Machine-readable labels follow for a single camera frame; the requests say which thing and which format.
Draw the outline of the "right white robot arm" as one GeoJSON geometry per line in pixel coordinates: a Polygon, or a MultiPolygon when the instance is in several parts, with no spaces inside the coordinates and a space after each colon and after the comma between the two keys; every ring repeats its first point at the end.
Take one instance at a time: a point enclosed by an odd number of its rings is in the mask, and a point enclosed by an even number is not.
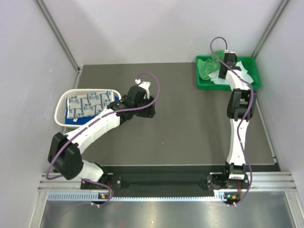
{"type": "Polygon", "coordinates": [[[219,78],[225,79],[232,91],[227,107],[231,128],[230,149],[221,179],[223,185],[231,189],[240,187],[248,181],[247,158],[244,151],[247,127],[253,117],[257,93],[241,76],[236,53],[225,52],[224,59],[220,63],[219,78]]]}

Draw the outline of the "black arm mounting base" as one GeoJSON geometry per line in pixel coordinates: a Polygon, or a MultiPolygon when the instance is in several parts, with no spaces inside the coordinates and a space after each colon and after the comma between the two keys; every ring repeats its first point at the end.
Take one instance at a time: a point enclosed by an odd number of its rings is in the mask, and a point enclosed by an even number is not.
{"type": "Polygon", "coordinates": [[[223,185],[225,165],[102,166],[100,183],[112,188],[115,197],[205,197],[214,190],[247,189],[223,185]]]}

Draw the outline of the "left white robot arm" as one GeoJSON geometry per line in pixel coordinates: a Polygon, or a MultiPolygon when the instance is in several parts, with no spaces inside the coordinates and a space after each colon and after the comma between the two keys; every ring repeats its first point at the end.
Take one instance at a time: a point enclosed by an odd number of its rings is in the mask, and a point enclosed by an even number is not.
{"type": "Polygon", "coordinates": [[[156,98],[150,95],[150,82],[141,82],[129,89],[120,100],[111,102],[98,116],[68,132],[53,136],[48,155],[50,166],[66,180],[88,179],[97,188],[107,185],[108,177],[102,168],[83,160],[82,153],[98,138],[134,116],[153,118],[156,98]]]}

